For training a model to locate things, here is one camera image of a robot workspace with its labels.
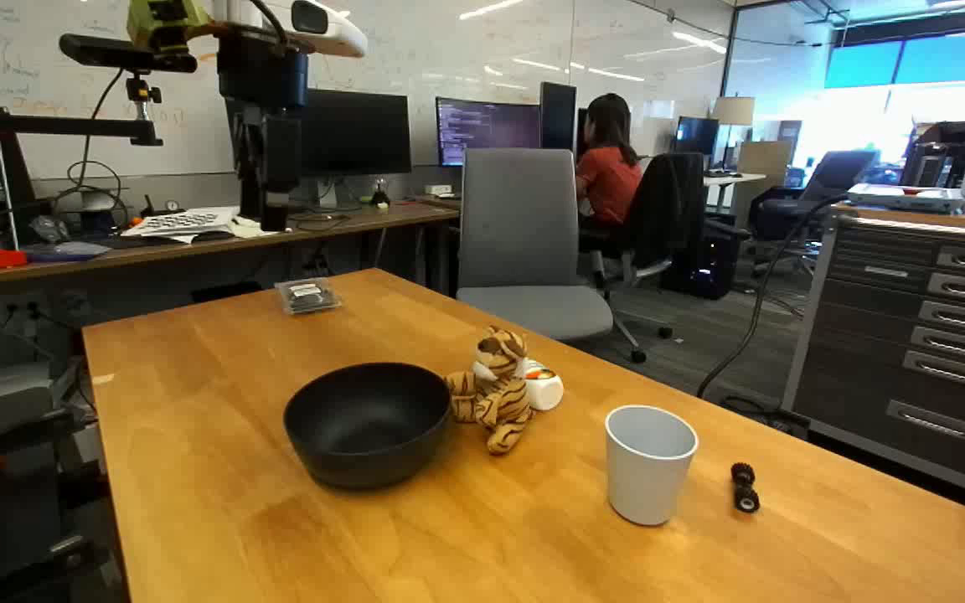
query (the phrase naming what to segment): white cup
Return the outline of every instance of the white cup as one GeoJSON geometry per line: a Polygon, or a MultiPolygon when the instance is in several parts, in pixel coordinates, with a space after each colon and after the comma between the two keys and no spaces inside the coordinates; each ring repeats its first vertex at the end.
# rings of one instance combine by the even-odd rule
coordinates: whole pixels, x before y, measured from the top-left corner
{"type": "Polygon", "coordinates": [[[696,433],[656,405],[621,405],[608,416],[610,505],[638,523],[660,528],[673,515],[696,454],[696,433]]]}

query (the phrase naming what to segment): woman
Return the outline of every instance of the woman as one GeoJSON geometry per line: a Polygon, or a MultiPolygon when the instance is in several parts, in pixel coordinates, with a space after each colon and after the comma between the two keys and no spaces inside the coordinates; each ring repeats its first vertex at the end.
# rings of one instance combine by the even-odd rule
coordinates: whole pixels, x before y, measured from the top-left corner
{"type": "Polygon", "coordinates": [[[575,190],[590,200],[592,226],[621,228],[644,180],[638,167],[639,153],[629,147],[629,111],[622,97],[604,93],[587,109],[583,146],[575,190]]]}

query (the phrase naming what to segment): black office chair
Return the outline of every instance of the black office chair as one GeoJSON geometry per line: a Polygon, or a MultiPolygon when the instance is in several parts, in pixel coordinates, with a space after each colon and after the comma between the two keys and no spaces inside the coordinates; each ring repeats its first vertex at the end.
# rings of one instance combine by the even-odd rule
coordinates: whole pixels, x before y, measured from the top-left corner
{"type": "Polygon", "coordinates": [[[770,188],[749,200],[749,260],[764,270],[784,255],[814,273],[821,217],[828,204],[848,198],[848,190],[879,165],[879,150],[828,150],[803,190],[770,188]]]}
{"type": "MultiPolygon", "coordinates": [[[[583,232],[590,273],[613,309],[613,285],[639,285],[680,264],[705,232],[705,158],[701,153],[656,153],[639,180],[629,216],[613,232],[583,232]]],[[[646,361],[644,347],[613,309],[615,331],[629,347],[634,361],[646,361]]]]}
{"type": "Polygon", "coordinates": [[[103,497],[102,477],[61,477],[57,446],[75,428],[57,409],[0,433],[0,603],[67,603],[70,579],[102,564],[92,541],[61,531],[64,499],[103,497]]]}

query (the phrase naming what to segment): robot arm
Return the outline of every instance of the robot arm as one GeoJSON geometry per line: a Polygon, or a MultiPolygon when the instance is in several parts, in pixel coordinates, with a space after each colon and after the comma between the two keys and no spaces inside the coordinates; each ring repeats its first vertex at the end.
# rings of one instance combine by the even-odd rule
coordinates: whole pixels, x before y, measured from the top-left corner
{"type": "Polygon", "coordinates": [[[211,12],[199,0],[132,0],[126,12],[132,44],[150,54],[186,54],[191,36],[230,31],[297,54],[361,57],[367,49],[354,23],[319,0],[211,0],[211,12]]]}

